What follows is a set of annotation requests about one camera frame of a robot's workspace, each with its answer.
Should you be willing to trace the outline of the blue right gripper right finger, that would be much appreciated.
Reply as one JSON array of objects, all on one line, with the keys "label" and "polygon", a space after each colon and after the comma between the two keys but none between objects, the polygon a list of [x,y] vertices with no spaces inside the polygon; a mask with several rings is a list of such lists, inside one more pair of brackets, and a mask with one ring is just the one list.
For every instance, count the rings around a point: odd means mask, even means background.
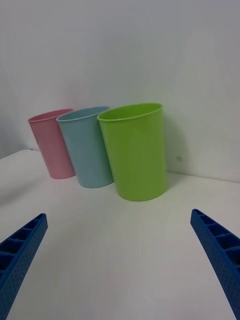
[{"label": "blue right gripper right finger", "polygon": [[198,209],[192,210],[190,224],[235,318],[240,319],[240,239]]}]

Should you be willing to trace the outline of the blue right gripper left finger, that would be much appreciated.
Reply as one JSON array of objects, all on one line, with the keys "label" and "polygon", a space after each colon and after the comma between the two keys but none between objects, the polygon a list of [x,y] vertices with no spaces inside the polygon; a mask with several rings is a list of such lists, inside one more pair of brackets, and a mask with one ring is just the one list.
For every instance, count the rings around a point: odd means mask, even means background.
[{"label": "blue right gripper left finger", "polygon": [[47,229],[41,213],[0,244],[0,319],[8,317]]}]

